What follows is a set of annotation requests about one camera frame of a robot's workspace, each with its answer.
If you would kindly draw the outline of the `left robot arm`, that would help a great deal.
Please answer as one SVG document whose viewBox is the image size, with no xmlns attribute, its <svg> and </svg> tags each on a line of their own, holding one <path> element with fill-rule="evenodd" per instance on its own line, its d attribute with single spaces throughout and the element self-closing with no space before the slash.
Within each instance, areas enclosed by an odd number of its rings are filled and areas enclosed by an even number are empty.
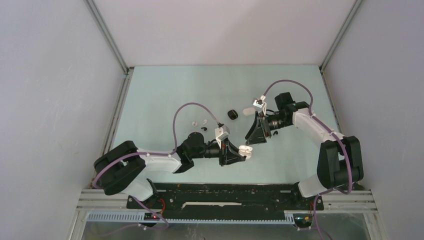
<svg viewBox="0 0 424 240">
<path fill-rule="evenodd" d="M 107 196 L 125 193 L 145 208 L 153 208 L 158 194 L 147 177 L 150 172 L 184 173 L 194 167 L 195 159 L 218 159 L 220 166 L 231 165 L 246 161 L 252 151 L 251 146 L 236 147 L 228 138 L 205 142 L 200 132 L 189 134 L 173 154 L 142 151 L 127 140 L 94 162 L 96 176 L 92 185 Z"/>
</svg>

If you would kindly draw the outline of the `white gold-trimmed charging case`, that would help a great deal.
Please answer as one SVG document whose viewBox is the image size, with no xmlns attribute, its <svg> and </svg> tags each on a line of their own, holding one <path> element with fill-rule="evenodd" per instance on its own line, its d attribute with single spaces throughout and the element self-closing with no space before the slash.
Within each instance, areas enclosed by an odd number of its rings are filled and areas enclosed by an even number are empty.
<svg viewBox="0 0 424 240">
<path fill-rule="evenodd" d="M 238 147 L 238 154 L 244 157 L 246 160 L 252 157 L 253 148 L 248 145 L 240 145 Z"/>
</svg>

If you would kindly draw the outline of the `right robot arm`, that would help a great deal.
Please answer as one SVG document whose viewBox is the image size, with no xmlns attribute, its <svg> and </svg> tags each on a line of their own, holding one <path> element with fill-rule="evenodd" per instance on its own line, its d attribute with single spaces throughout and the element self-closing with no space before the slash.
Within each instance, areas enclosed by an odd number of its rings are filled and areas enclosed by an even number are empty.
<svg viewBox="0 0 424 240">
<path fill-rule="evenodd" d="M 254 113 L 254 122 L 245 136 L 247 145 L 263 144 L 272 131 L 295 126 L 319 148 L 316 174 L 298 182 L 298 191 L 291 194 L 291 204 L 304 209 L 311 197 L 343 185 L 352 186 L 364 178 L 361 144 L 355 136 L 345 136 L 323 124 L 308 103 L 295 102 L 289 92 L 274 98 L 277 111 L 268 115 Z"/>
</svg>

